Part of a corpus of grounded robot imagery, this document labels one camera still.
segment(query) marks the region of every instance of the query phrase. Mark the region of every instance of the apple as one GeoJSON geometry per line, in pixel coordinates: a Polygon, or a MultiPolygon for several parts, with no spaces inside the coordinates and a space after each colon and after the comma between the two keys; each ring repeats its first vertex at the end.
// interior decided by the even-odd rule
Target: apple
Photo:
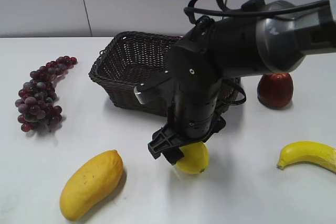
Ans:
{"type": "Polygon", "coordinates": [[[265,74],[258,84],[258,100],[271,108],[287,106],[293,97],[293,80],[288,73],[265,74]]]}

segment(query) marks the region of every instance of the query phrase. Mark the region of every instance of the yellow banana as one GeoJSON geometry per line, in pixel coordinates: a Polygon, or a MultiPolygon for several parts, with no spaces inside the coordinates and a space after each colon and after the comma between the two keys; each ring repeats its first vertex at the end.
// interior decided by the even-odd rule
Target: yellow banana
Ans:
{"type": "Polygon", "coordinates": [[[300,162],[314,163],[336,173],[336,150],[316,142],[291,143],[282,149],[277,167],[284,169],[300,162]]]}

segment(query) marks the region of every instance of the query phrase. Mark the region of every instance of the dark brown basket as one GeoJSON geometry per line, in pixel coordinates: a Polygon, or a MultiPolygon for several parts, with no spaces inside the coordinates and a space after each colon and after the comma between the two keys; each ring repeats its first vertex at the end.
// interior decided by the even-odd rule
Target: dark brown basket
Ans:
{"type": "MultiPolygon", "coordinates": [[[[166,116],[166,104],[158,98],[141,105],[134,87],[165,70],[164,55],[180,37],[127,31],[120,33],[100,51],[89,77],[101,85],[115,106],[166,116]]],[[[220,98],[235,100],[237,92],[223,84],[220,98]]]]}

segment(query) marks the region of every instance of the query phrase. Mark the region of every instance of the table surface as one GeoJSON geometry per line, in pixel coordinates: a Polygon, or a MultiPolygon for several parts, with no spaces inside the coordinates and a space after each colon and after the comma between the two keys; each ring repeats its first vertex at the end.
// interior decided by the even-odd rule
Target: table surface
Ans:
{"type": "Polygon", "coordinates": [[[276,169],[295,141],[336,146],[336,54],[308,56],[292,73],[292,106],[270,110],[257,100],[260,77],[243,78],[244,105],[223,116],[227,126],[207,143],[210,164],[200,175],[154,160],[147,143],[165,118],[116,108],[88,72],[111,38],[0,39],[0,223],[68,223],[59,196],[87,160],[116,149],[126,173],[118,194],[78,223],[335,223],[336,176],[300,164],[276,169]],[[29,72],[62,55],[79,63],[56,87],[66,118],[53,133],[23,133],[14,101],[29,72]]]}

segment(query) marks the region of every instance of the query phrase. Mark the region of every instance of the lemon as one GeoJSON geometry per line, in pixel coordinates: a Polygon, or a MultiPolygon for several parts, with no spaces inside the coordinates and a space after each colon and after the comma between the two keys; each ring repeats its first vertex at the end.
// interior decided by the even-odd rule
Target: lemon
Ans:
{"type": "Polygon", "coordinates": [[[176,162],[176,166],[188,174],[202,173],[209,166],[209,152],[203,142],[182,146],[184,157],[176,162]]]}

